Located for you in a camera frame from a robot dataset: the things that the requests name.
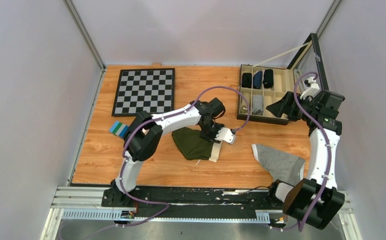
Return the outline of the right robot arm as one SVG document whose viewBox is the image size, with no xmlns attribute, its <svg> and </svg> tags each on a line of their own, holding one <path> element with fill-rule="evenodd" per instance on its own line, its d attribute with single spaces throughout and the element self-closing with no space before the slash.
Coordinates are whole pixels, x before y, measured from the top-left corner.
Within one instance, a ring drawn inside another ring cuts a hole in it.
<svg viewBox="0 0 386 240">
<path fill-rule="evenodd" d="M 272 114 L 287 115 L 289 120 L 303 120 L 309 127 L 311 154 L 307 175 L 296 184 L 275 180 L 266 195 L 274 209 L 282 206 L 285 215 L 297 220 L 302 231 L 305 225 L 324 229 L 344 204 L 345 196 L 337 190 L 335 154 L 342 123 L 336 120 L 345 97 L 323 90 L 304 99 L 288 91 L 267 107 Z"/>
</svg>

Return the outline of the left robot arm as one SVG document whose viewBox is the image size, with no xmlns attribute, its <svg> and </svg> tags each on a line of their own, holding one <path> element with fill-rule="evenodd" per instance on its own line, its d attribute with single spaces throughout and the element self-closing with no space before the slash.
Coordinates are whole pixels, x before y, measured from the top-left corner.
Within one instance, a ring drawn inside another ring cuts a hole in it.
<svg viewBox="0 0 386 240">
<path fill-rule="evenodd" d="M 222 142 L 232 144 L 235 131 L 215 120 L 223 115 L 223 103 L 214 98 L 210 102 L 194 100 L 184 106 L 166 113 L 150 114 L 142 111 L 130 124 L 116 121 L 110 133 L 124 141 L 123 163 L 117 177 L 112 181 L 115 189 L 115 201 L 123 207 L 134 200 L 132 192 L 137 186 L 137 178 L 144 161 L 150 159 L 157 150 L 159 142 L 166 134 L 180 134 L 187 138 L 185 132 L 191 126 L 199 126 L 197 137 L 209 143 L 210 153 L 214 156 L 220 150 Z"/>
</svg>

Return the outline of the green underwear white waistband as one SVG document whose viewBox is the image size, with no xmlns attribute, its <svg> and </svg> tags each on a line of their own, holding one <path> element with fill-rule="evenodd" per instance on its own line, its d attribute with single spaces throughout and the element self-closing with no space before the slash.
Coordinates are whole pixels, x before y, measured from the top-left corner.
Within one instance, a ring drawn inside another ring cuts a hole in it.
<svg viewBox="0 0 386 240">
<path fill-rule="evenodd" d="M 186 160 L 218 161 L 222 144 L 202 139 L 199 130 L 183 127 L 173 131 L 171 136 Z"/>
</svg>

